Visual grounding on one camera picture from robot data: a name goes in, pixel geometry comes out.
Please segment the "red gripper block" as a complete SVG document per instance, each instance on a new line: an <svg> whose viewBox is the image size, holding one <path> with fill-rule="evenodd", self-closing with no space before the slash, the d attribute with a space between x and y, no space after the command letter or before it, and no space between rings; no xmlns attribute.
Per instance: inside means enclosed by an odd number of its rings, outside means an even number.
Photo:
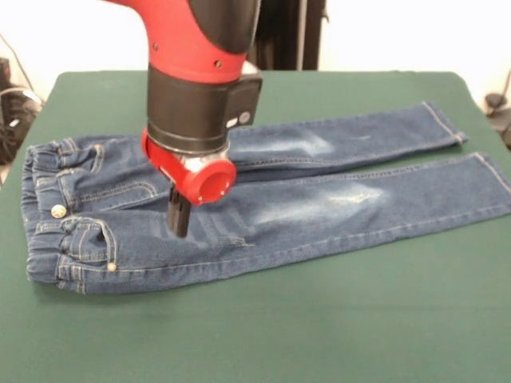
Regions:
<svg viewBox="0 0 511 383"><path fill-rule="evenodd" d="M147 129L142 133L141 147L149 162L172 182L168 199L168 228L174 235L185 238L190 203L215 203L224 198L235 183L236 166L227 158L225 151L206 156L179 156L156 144Z"/></svg>

